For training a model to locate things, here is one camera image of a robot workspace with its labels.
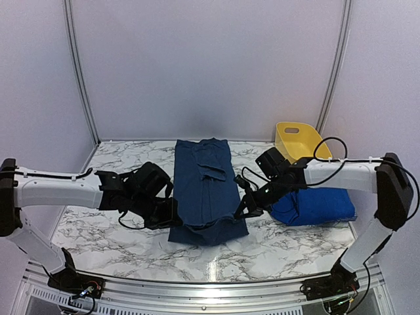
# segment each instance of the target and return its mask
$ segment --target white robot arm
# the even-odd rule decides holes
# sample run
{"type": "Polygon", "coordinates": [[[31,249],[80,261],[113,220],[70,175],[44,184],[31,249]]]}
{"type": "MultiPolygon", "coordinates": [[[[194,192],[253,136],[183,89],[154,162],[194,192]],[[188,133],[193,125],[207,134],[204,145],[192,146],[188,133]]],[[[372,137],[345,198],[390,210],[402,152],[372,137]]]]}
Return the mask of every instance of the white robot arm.
{"type": "Polygon", "coordinates": [[[360,287],[356,271],[374,254],[382,250],[392,233],[408,220],[413,201],[413,187],[398,156],[387,153],[382,158],[367,160],[320,160],[302,157],[290,164],[277,149],[267,150],[257,164],[269,179],[258,190],[238,175],[236,182],[245,190],[235,217],[247,218],[271,211],[281,197],[299,189],[312,187],[344,188],[377,194],[378,208],[367,230],[344,252],[327,277],[305,280],[301,291],[310,300],[323,299],[360,287]]]}
{"type": "MultiPolygon", "coordinates": [[[[47,173],[17,167],[14,159],[0,166],[0,236],[15,243],[41,263],[50,276],[49,286],[78,293],[103,279],[78,274],[68,251],[54,245],[21,209],[29,205],[78,205],[99,210],[131,211],[149,229],[182,225],[177,202],[170,198],[173,185],[157,165],[145,163],[129,173],[89,169],[81,175],[47,173]],[[156,195],[166,186],[165,198],[156,195]]],[[[97,289],[94,297],[100,297],[97,289]]]]}

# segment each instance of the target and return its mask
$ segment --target yellow plastic bin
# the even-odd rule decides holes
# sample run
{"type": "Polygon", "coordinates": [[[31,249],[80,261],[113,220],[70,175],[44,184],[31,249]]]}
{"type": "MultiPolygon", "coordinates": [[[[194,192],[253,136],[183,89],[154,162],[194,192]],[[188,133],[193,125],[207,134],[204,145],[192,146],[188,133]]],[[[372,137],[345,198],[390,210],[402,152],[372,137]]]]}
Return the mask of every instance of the yellow plastic bin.
{"type": "MultiPolygon", "coordinates": [[[[322,138],[313,126],[306,123],[278,123],[276,126],[276,148],[283,156],[295,163],[298,159],[314,155],[314,150],[322,138]]],[[[316,156],[332,158],[327,144],[323,143],[316,156]]]]}

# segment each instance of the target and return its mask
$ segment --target royal blue fabric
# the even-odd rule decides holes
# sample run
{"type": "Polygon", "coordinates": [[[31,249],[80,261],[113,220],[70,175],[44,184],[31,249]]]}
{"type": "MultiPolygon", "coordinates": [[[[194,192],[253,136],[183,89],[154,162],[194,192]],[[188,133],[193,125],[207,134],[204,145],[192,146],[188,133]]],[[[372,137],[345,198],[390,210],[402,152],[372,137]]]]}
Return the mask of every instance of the royal blue fabric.
{"type": "Polygon", "coordinates": [[[169,241],[218,245],[248,235],[245,220],[234,220],[240,204],[226,140],[178,140],[173,196],[184,226],[171,228],[169,241]]]}
{"type": "Polygon", "coordinates": [[[347,190],[338,188],[310,188],[292,192],[271,208],[272,217],[289,226],[356,220],[347,190]]]}

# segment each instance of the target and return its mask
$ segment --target white backdrop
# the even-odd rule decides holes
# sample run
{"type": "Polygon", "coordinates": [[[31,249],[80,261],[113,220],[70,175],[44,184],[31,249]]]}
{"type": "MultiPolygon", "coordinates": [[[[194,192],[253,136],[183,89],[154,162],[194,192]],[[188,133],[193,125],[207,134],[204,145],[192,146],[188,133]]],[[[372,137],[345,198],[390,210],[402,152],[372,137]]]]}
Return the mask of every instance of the white backdrop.
{"type": "MultiPolygon", "coordinates": [[[[79,172],[93,150],[75,82],[62,2],[0,0],[0,163],[79,172]]],[[[30,207],[47,235],[62,207],[30,207]]],[[[0,239],[0,314],[10,314],[26,255],[0,239]]]]}
{"type": "Polygon", "coordinates": [[[316,124],[343,2],[73,2],[101,139],[272,140],[316,124]]]}
{"type": "MultiPolygon", "coordinates": [[[[420,4],[355,1],[350,38],[323,136],[339,135],[352,158],[395,152],[420,181],[420,4]]],[[[351,193],[360,233],[376,196],[351,193]]],[[[379,257],[396,314],[420,310],[420,213],[391,238],[379,257]]]]}

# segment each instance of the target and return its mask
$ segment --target white marble surface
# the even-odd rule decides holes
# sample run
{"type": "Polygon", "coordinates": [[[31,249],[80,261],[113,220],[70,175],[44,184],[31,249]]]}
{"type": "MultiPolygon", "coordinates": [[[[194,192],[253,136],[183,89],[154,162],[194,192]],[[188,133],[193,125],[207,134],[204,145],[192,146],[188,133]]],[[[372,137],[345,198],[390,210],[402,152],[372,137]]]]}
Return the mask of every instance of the white marble surface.
{"type": "MultiPolygon", "coordinates": [[[[229,145],[240,173],[243,166],[259,171],[255,158],[273,144],[229,145]]],[[[150,160],[173,175],[174,154],[175,141],[105,142],[91,167],[122,173],[150,160]]],[[[264,214],[247,220],[244,238],[197,247],[168,242],[169,230],[128,230],[118,224],[118,216],[117,211],[68,207],[53,242],[67,248],[81,270],[149,280],[236,282],[327,271],[354,240],[347,224],[287,227],[264,214]]],[[[142,226],[142,219],[130,213],[123,222],[142,226]]]]}

